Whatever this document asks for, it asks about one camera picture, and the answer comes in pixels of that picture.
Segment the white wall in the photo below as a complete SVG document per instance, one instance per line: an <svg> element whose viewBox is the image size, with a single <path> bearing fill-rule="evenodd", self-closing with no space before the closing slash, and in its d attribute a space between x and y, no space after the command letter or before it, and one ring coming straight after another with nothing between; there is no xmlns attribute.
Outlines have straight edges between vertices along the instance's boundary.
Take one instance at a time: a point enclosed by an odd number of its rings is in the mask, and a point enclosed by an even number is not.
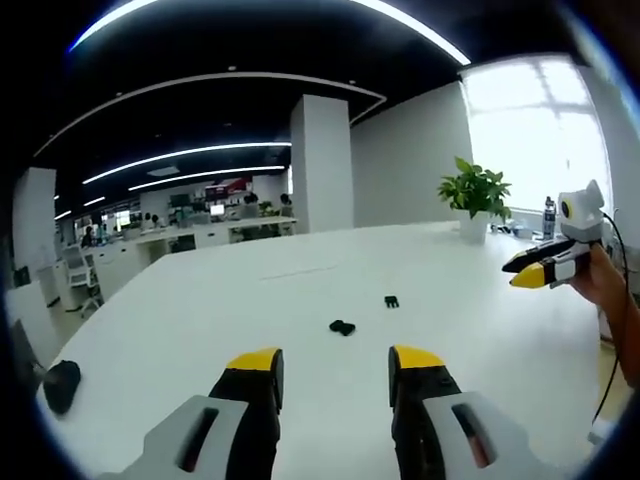
<svg viewBox="0 0 640 480"><path fill-rule="evenodd" d="M56 171L30 168L13 194L13 249L16 268L29 267L31 279L53 265L55 251Z"/></svg>
<svg viewBox="0 0 640 480"><path fill-rule="evenodd" d="M615 220L625 244L640 247L640 141L619 90L591 68L581 68L607 145Z"/></svg>
<svg viewBox="0 0 640 480"><path fill-rule="evenodd" d="M298 231L353 228L349 104L303 95L291 115L291 138Z"/></svg>
<svg viewBox="0 0 640 480"><path fill-rule="evenodd" d="M356 227L453 219L437 188L455 173L454 156L472 160L461 85L362 122L351 130L351 148Z"/></svg>

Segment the table surface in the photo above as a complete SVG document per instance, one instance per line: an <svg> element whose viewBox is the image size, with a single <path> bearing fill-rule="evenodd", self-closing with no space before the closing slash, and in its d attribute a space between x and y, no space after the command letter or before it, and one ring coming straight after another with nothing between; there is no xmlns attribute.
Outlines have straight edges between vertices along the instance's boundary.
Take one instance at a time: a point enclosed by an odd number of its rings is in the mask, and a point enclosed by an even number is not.
<svg viewBox="0 0 640 480"><path fill-rule="evenodd" d="M44 406L45 421L84 473L119 472L229 360L279 346L273 478L398 479L387 352L405 344L437 353L463 390L523 425L542 460L574 464L597 400L596 310L570 287L509 286L500 268L528 246L503 234L467 246L452 223L434 223L165 256L64 347L57 360L78 362L83 380L67 416ZM387 309L385 295L400 308ZM336 319L355 334L329 331Z"/></svg>

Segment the black small object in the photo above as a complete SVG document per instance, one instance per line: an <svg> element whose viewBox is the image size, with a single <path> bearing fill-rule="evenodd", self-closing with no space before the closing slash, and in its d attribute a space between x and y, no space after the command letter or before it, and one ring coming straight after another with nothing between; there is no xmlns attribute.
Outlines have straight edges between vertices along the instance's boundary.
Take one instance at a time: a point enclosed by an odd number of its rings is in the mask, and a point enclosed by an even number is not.
<svg viewBox="0 0 640 480"><path fill-rule="evenodd" d="M398 297L395 295L389 295L384 297L384 303L387 304L387 308L398 308L400 304L398 303Z"/></svg>
<svg viewBox="0 0 640 480"><path fill-rule="evenodd" d="M67 360L62 360L45 374L42 388L54 413L64 415L69 411L81 378L78 364Z"/></svg>
<svg viewBox="0 0 640 480"><path fill-rule="evenodd" d="M343 322L342 320L336 320L329 325L329 329L332 332L340 332L345 337L348 337L356 331L356 326L353 323Z"/></svg>
<svg viewBox="0 0 640 480"><path fill-rule="evenodd" d="M336 320L329 325L329 330L332 332L339 332L343 325L344 322L342 320Z"/></svg>

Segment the window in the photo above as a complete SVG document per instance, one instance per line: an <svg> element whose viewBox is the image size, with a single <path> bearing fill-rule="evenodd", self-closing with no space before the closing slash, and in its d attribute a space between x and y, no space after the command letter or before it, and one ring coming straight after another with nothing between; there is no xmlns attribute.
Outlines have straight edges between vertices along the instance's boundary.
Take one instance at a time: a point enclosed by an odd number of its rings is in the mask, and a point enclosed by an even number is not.
<svg viewBox="0 0 640 480"><path fill-rule="evenodd" d="M291 165L287 170L287 193L289 195L293 194L293 167Z"/></svg>
<svg viewBox="0 0 640 480"><path fill-rule="evenodd" d="M122 227L131 223L131 211L124 210L122 212L116 212L116 227L118 231L122 231Z"/></svg>
<svg viewBox="0 0 640 480"><path fill-rule="evenodd" d="M462 72L474 163L504 172L507 205L539 211L548 196L595 179L613 207L595 108L567 57L526 57Z"/></svg>

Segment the potted plant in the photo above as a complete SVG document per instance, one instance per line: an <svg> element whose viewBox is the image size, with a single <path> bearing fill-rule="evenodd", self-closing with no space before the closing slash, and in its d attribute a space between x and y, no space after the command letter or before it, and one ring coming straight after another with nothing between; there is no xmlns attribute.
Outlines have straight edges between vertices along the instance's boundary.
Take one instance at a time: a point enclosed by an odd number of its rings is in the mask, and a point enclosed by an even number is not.
<svg viewBox="0 0 640 480"><path fill-rule="evenodd" d="M460 157L456 157L456 167L461 173L442 177L438 195L458 215L462 238L483 244L492 215L501 217L503 222L511 217L511 210L504 205L511 184L502 182L502 172L484 170Z"/></svg>

